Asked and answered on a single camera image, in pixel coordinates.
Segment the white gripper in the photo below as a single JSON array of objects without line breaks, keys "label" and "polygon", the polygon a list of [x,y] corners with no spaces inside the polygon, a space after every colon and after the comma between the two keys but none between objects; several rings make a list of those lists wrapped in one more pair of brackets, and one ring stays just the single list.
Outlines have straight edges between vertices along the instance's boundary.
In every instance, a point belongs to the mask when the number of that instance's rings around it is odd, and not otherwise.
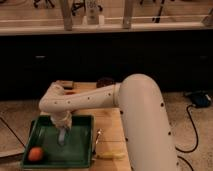
[{"label": "white gripper", "polygon": [[70,114],[65,115],[51,115],[51,121],[56,128],[70,129],[72,126],[72,116]]}]

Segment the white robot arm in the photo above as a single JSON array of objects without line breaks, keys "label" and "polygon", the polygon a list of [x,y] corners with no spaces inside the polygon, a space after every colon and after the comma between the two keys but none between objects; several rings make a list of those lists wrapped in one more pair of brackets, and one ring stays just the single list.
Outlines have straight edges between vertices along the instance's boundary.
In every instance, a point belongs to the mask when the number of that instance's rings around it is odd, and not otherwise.
[{"label": "white robot arm", "polygon": [[39,109],[57,127],[71,126],[73,110],[113,107],[122,112],[134,171],[181,171],[161,90],[145,74],[132,74],[120,83],[72,95],[54,82],[39,102]]}]

